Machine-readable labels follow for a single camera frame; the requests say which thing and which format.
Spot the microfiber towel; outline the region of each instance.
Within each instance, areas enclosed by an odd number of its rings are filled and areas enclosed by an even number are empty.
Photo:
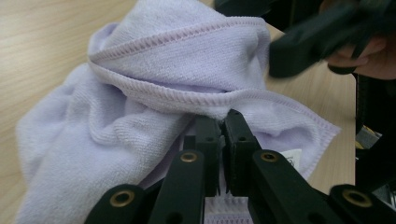
[[[83,223],[107,190],[163,177],[195,115],[232,108],[262,148],[302,149],[308,178],[339,129],[265,89],[265,25],[196,0],[140,0],[93,34],[88,61],[18,123],[28,190],[17,223]]]

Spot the screw hole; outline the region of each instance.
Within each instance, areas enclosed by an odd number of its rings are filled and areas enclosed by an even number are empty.
[[[263,152],[262,153],[262,160],[275,162],[275,161],[277,161],[277,155],[273,154],[271,152]]]
[[[196,161],[197,158],[198,158],[198,156],[192,152],[186,152],[180,156],[180,159],[184,162],[193,162],[193,161]]]
[[[113,207],[123,207],[134,200],[134,192],[128,189],[120,190],[110,198],[110,204]]]
[[[183,216],[180,213],[171,213],[166,217],[166,224],[180,224]]]
[[[355,204],[359,207],[371,207],[373,202],[364,193],[361,193],[355,189],[344,189],[343,197],[350,203]]]

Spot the wooden table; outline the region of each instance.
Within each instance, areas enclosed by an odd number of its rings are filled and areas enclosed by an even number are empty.
[[[21,176],[15,124],[37,101],[86,62],[90,35],[120,21],[134,1],[0,1],[0,223],[12,223],[26,191]],[[273,36],[280,32],[269,26]],[[287,81],[267,78],[268,89],[307,105],[343,130],[309,182],[328,192],[354,182],[355,80],[317,64]]]

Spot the towel label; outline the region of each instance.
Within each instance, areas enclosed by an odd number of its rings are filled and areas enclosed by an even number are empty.
[[[302,150],[299,148],[280,152],[297,171],[300,169],[301,153]]]

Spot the black mechanical part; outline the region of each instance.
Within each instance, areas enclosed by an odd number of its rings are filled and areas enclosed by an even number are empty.
[[[222,132],[226,142],[223,162],[227,189],[233,196],[248,196],[251,155],[261,147],[244,116],[236,110],[228,113]]]
[[[344,223],[280,153],[255,152],[252,174],[261,196],[251,195],[249,199],[255,202],[254,198],[262,198],[270,204],[275,223]]]
[[[205,196],[219,193],[219,159],[224,143],[215,119],[199,116],[195,119],[195,149],[205,155]]]
[[[374,191],[396,180],[396,122],[356,162],[356,186]]]
[[[215,10],[225,16],[260,17],[276,0],[215,0]]]
[[[148,223],[202,223],[204,201],[204,154],[197,150],[180,151],[169,167]]]
[[[396,31],[396,2],[362,0],[358,6],[343,2],[302,22],[270,45],[269,75],[293,77],[325,59],[345,44],[356,45],[358,58],[373,35]],[[329,66],[337,74],[350,74],[354,67]]]
[[[350,224],[396,223],[396,213],[373,194],[351,185],[332,188],[329,204]]]
[[[138,186],[118,185],[104,194],[89,213],[85,224],[139,223],[145,196],[145,191]]]

